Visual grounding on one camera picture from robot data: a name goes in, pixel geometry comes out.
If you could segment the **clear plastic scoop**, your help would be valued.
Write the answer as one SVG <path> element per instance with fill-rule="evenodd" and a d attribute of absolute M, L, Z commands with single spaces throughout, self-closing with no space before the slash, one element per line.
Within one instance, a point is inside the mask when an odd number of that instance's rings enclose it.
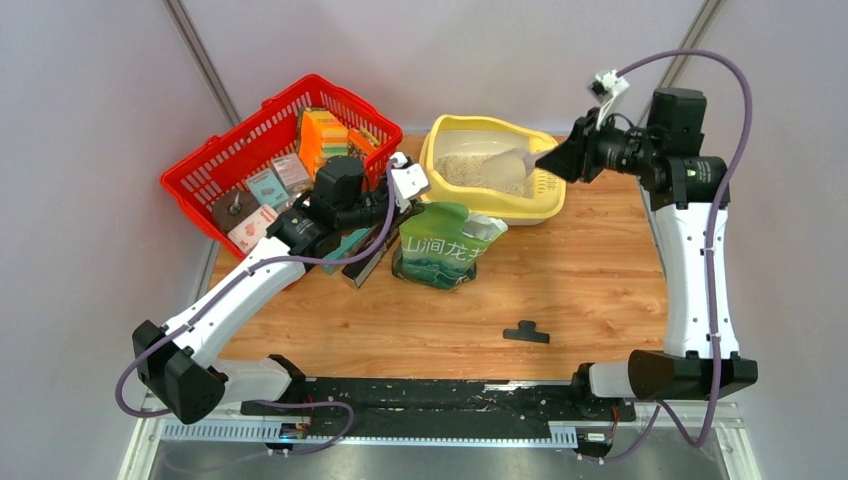
<path fill-rule="evenodd" d="M 523 182 L 535 170 L 535 161 L 547 151 L 507 150 L 485 160 L 479 175 L 497 184 Z"/>

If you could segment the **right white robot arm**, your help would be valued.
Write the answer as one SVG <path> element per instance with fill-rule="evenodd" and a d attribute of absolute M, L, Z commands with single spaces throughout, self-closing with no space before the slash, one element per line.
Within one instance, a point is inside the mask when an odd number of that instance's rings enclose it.
<path fill-rule="evenodd" d="M 570 404 L 598 417 L 611 398 L 707 400 L 753 385 L 756 361 L 740 354 L 727 302 L 724 232 L 730 196 L 725 161 L 700 153 L 707 99 L 698 90 L 659 88 L 646 127 L 616 127 L 594 107 L 537 167 L 569 183 L 602 171 L 632 175 L 648 194 L 664 268 L 668 320 L 660 350 L 635 350 L 617 363 L 586 363 L 573 378 Z"/>

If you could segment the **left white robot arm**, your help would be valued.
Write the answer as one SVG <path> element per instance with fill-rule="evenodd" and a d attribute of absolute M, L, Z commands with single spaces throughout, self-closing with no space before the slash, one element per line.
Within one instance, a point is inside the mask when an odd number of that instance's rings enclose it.
<path fill-rule="evenodd" d="M 203 297 L 161 326 L 145 321 L 132 334 L 135 359 L 119 379 L 122 397 L 131 373 L 172 414 L 194 424 L 217 407 L 268 401 L 291 415 L 304 405 L 306 390 L 292 379 L 281 357 L 225 361 L 219 354 L 229 340 L 275 295 L 297 282 L 314 265 L 329 265 L 328 255 L 343 234 L 377 226 L 377 237 L 364 252 L 338 263 L 367 258 L 387 237 L 392 223 L 430 188 L 421 165 L 401 152 L 388 160 L 371 191 L 363 188 L 365 171 L 353 157 L 336 156 L 321 167 L 311 189 L 279 214 L 245 259 Z"/>

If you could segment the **green litter bag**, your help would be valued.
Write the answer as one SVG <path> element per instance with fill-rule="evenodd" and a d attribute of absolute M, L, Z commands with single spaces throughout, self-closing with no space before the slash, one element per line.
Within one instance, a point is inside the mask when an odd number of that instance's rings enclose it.
<path fill-rule="evenodd" d="M 501 219 L 454 202 L 422 202 L 399 226 L 392 274 L 441 290 L 474 280 L 477 262 L 508 230 Z"/>

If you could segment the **black bag clip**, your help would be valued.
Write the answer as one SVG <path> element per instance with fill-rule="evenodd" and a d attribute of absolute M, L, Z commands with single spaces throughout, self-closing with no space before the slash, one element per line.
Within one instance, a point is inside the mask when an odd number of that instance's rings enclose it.
<path fill-rule="evenodd" d="M 507 340 L 549 344 L 550 335 L 537 330 L 537 324 L 530 320 L 521 320 L 515 328 L 503 330 L 502 337 Z"/>

